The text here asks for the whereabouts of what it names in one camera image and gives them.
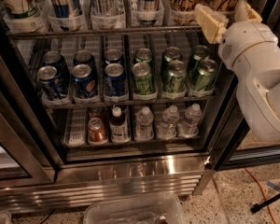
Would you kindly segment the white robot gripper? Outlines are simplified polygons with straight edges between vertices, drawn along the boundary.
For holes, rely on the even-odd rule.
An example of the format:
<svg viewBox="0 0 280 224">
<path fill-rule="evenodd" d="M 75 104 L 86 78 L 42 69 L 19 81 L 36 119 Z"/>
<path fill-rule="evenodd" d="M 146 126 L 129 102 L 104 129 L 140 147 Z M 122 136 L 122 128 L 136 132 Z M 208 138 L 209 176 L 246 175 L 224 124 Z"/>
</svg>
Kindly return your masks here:
<svg viewBox="0 0 280 224">
<path fill-rule="evenodd" d="M 230 70 L 235 60 L 247 49 L 260 43 L 278 42 L 272 30 L 260 23 L 262 17 L 246 0 L 238 0 L 234 16 L 236 22 L 228 29 L 229 19 L 226 16 L 202 4 L 195 6 L 194 18 L 210 44 L 222 42 L 218 55 Z"/>
</svg>

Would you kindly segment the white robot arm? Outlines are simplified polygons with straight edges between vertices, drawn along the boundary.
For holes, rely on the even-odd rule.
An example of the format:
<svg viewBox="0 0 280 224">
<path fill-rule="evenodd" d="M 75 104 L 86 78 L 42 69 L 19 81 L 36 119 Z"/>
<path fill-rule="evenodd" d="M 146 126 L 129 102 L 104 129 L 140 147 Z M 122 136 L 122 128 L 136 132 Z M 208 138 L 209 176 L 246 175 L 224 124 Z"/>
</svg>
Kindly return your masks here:
<svg viewBox="0 0 280 224">
<path fill-rule="evenodd" d="M 261 16 L 238 0 L 234 23 L 198 4 L 194 18 L 218 55 L 238 78 L 236 97 L 252 132 L 265 141 L 280 140 L 280 48 L 278 38 Z"/>
</svg>

